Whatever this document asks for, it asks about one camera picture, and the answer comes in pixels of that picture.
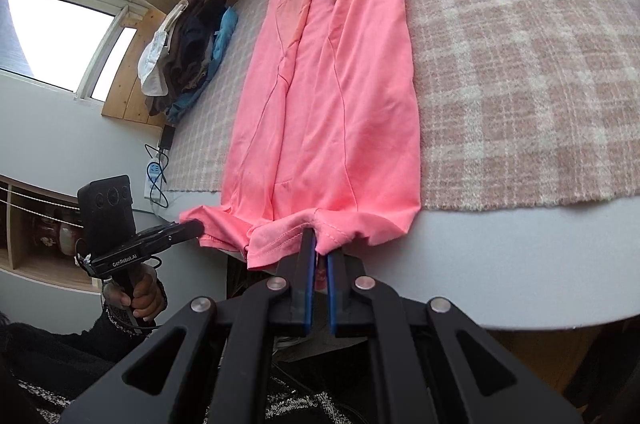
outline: plaid blanket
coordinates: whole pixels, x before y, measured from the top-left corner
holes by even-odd
[[[268,0],[240,0],[169,187],[216,191]],[[485,210],[640,192],[640,0],[406,0],[422,203]]]

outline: wall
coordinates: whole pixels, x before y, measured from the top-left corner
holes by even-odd
[[[129,175],[134,209],[159,128],[100,115],[102,103],[0,70],[0,175],[75,196],[92,180]]]
[[[149,213],[134,213],[142,231],[164,221]],[[156,322],[162,324],[191,299],[205,295],[222,301],[226,295],[226,255],[203,248],[196,241],[177,244],[160,254],[158,277],[168,305]],[[100,315],[97,294],[50,287],[0,271],[0,311],[11,321],[28,323],[49,332],[67,334],[91,328]]]

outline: pile of clothes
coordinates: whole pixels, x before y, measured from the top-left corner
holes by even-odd
[[[138,62],[149,115],[180,121],[215,76],[237,23],[226,0],[176,4]]]

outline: sleeve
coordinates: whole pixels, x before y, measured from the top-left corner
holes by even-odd
[[[167,303],[166,294],[162,282],[158,280],[158,287]],[[90,330],[84,330],[80,334],[54,334],[61,344],[71,346],[76,350],[92,354],[110,362],[118,362],[138,346],[151,333],[151,329],[137,333],[128,328],[127,315],[124,310],[102,305],[102,314],[95,321]],[[154,320],[147,322],[150,327],[156,325]]]

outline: white cloth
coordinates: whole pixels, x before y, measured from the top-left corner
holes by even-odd
[[[145,96],[166,96],[169,92],[166,80],[158,62],[168,52],[168,32],[174,28],[176,20],[189,5],[187,0],[178,2],[162,21],[151,43],[145,47],[138,61],[138,77]]]

